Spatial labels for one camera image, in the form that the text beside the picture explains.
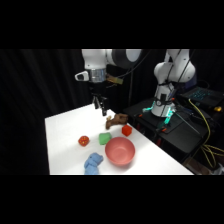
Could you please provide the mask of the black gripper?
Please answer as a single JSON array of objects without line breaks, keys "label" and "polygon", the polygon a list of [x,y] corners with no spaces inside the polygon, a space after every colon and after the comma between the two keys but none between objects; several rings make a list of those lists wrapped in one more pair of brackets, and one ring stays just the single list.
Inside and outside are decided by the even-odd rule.
[{"label": "black gripper", "polygon": [[94,105],[95,109],[100,108],[100,101],[98,97],[101,98],[101,109],[102,109],[102,115],[106,116],[107,115],[107,98],[106,96],[106,83],[105,82],[100,82],[100,83],[89,83],[90,86],[90,92],[94,97]]}]

